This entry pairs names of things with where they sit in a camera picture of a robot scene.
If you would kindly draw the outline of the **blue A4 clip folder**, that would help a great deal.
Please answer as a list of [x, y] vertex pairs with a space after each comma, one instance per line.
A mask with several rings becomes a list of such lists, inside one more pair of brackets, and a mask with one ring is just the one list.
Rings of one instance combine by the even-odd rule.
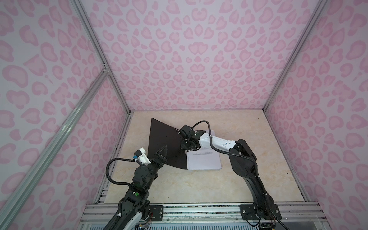
[[182, 136], [178, 129], [152, 118], [149, 132], [148, 158], [154, 157], [162, 147], [166, 147], [166, 165], [187, 170], [186, 151], [181, 149]]

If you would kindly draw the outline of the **printed sheet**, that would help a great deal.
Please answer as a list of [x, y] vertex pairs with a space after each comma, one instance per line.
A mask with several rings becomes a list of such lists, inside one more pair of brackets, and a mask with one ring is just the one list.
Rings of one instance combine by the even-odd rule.
[[220, 155], [211, 147], [186, 151], [188, 170], [221, 170]]

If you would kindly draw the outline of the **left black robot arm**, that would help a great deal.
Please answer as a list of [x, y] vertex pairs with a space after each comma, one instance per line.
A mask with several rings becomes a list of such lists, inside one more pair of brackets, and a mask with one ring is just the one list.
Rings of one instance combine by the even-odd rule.
[[[118, 182], [109, 174], [110, 165], [115, 161], [138, 163], [132, 182]], [[167, 147], [163, 146], [149, 159], [143, 148], [134, 152], [131, 159], [114, 158], [106, 166], [105, 174], [108, 181], [114, 185], [128, 186], [125, 196], [118, 202], [117, 211], [104, 227], [105, 230], [132, 230], [141, 220], [151, 218], [149, 214], [149, 189], [158, 177], [158, 171], [167, 162]]]

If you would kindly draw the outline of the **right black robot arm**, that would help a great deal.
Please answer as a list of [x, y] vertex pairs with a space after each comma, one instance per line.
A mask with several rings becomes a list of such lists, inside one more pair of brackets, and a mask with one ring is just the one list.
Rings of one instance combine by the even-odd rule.
[[258, 171], [257, 158], [247, 142], [218, 138], [210, 130], [193, 130], [185, 125], [178, 130], [182, 136], [181, 149], [200, 150], [210, 148], [218, 153], [229, 156], [232, 170], [246, 182], [254, 204], [252, 215], [260, 219], [281, 218], [279, 208], [272, 196], [266, 191]]

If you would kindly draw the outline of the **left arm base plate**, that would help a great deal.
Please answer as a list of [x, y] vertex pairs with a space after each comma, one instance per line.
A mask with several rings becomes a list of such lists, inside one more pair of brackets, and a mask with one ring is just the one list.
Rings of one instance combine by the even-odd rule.
[[150, 205], [149, 207], [149, 220], [153, 222], [159, 222], [163, 220], [163, 205]]

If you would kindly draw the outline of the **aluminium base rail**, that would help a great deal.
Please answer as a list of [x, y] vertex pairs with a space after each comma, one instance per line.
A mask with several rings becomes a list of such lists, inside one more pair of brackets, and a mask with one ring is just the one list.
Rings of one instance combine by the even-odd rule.
[[242, 220], [239, 205], [250, 203], [187, 203], [163, 205], [163, 220], [147, 219], [134, 230], [329, 230], [326, 215], [316, 202], [278, 202], [282, 219]]

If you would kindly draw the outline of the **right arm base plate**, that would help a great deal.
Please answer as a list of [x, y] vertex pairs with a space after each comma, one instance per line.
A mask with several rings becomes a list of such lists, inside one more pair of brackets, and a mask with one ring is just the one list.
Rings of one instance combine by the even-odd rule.
[[239, 205], [242, 220], [271, 220], [274, 219], [274, 216], [272, 214], [274, 214], [277, 219], [281, 220], [282, 215], [278, 205], [271, 204], [270, 207], [271, 209], [269, 209], [268, 206], [265, 206], [264, 208], [256, 207], [254, 204]]

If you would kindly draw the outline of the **aluminium frame left post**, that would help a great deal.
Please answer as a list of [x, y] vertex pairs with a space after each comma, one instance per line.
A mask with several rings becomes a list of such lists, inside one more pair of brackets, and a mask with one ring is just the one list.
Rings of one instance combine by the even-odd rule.
[[70, 1], [76, 14], [78, 15], [80, 21], [81, 21], [81, 24], [82, 24], [82, 27], [85, 29], [90, 41], [91, 41], [91, 44], [103, 66], [103, 69], [105, 71], [107, 71], [107, 74], [108, 74], [108, 77], [109, 77], [109, 80], [111, 81], [112, 85], [113, 85], [113, 89], [115, 90], [115, 92], [117, 93], [117, 97], [119, 99], [119, 101], [121, 102], [121, 104], [123, 105], [124, 107], [124, 110], [127, 114], [130, 114], [131, 113], [131, 110], [128, 108], [128, 105], [127, 105], [127, 102], [123, 96], [123, 93], [118, 85], [118, 82], [116, 80], [116, 77], [115, 77], [115, 74], [113, 73], [111, 67], [110, 67], [110, 64], [106, 58], [106, 55], [102, 49], [102, 46], [98, 40], [98, 37], [92, 27], [92, 23], [88, 17], [88, 14], [87, 12], [85, 11], [85, 8], [83, 6], [83, 3], [82, 1], [80, 0], [71, 0]]

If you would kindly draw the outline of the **aluminium frame post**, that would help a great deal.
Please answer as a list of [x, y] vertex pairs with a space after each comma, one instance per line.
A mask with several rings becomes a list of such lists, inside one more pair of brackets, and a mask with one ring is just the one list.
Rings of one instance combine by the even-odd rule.
[[117, 97], [119, 99], [119, 101], [121, 102], [121, 104], [123, 105], [124, 107], [124, 110], [127, 114], [130, 114], [131, 113], [131, 110], [128, 108], [128, 105], [127, 105], [127, 102], [123, 96], [123, 93], [118, 85], [118, 82], [116, 80], [116, 77], [115, 77], [115, 74], [113, 73], [111, 67], [110, 67], [110, 64], [106, 58], [106, 55], [102, 49], [102, 46], [98, 40], [98, 37], [92, 27], [92, 23], [88, 17], [88, 14], [87, 12], [85, 11], [85, 8], [83, 6], [83, 3], [82, 1], [80, 0], [71, 0], [70, 1], [76, 14], [78, 15], [80, 21], [81, 21], [81, 24], [82, 24], [82, 27], [85, 29], [90, 41], [91, 41], [91, 44], [103, 66], [103, 69], [105, 71], [107, 71], [107, 74], [108, 74], [108, 77], [109, 77], [109, 80], [111, 81], [112, 85], [113, 85], [113, 89], [115, 90], [115, 92], [117, 93]]
[[292, 65], [295, 63], [295, 61], [297, 60], [299, 54], [301, 53], [303, 47], [305, 46], [309, 36], [311, 35], [311, 33], [313, 32], [314, 28], [317, 26], [320, 18], [324, 15], [324, 11], [327, 9], [328, 5], [329, 5], [328, 0], [320, 0], [317, 2], [317, 5], [314, 9], [314, 11], [312, 12], [309, 20], [307, 21], [306, 26], [304, 27], [304, 30], [302, 31], [300, 37], [297, 40], [297, 43], [294, 47], [294, 49], [292, 50], [290, 57], [288, 58], [283, 70], [280, 73], [280, 76], [278, 77], [270, 95], [269, 98], [267, 99], [265, 106], [263, 107], [263, 112], [264, 114], [267, 112], [267, 110], [270, 108], [271, 103], [273, 102], [274, 98], [276, 97], [277, 92], [279, 91], [282, 83], [284, 82], [284, 80], [286, 79], [286, 77], [288, 76], [288, 73], [290, 72], [290, 69], [292, 67]]

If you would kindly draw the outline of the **aluminium frame diagonal bar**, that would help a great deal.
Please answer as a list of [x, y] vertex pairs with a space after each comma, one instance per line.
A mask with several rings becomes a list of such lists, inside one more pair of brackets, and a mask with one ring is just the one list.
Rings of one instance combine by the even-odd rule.
[[107, 77], [108, 71], [101, 71], [58, 132], [45, 147], [40, 157], [25, 175], [17, 189], [10, 196], [9, 200], [5, 203], [1, 210], [1, 229], [8, 229], [19, 214]]

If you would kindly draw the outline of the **aluminium frame right post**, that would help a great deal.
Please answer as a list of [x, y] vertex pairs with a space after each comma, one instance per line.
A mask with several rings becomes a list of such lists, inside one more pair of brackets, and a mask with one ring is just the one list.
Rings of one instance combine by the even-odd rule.
[[311, 35], [311, 33], [313, 32], [314, 28], [317, 26], [320, 18], [324, 15], [324, 11], [327, 9], [328, 5], [329, 5], [328, 0], [320, 0], [317, 2], [317, 5], [314, 9], [314, 11], [312, 12], [309, 20], [307, 21], [306, 26], [304, 27], [304, 30], [302, 31], [300, 37], [297, 40], [297, 43], [294, 47], [294, 49], [292, 50], [290, 57], [288, 58], [283, 70], [280, 73], [280, 76], [278, 77], [270, 95], [269, 98], [267, 99], [265, 106], [263, 107], [263, 112], [264, 114], [267, 112], [267, 110], [270, 108], [271, 103], [273, 102], [274, 98], [276, 97], [277, 92], [279, 91], [282, 83], [284, 82], [284, 80], [286, 79], [286, 77], [288, 76], [288, 73], [290, 72], [290, 69], [292, 67], [292, 65], [295, 63], [295, 61], [297, 60], [299, 54], [301, 53], [303, 47], [305, 46], [309, 36]]

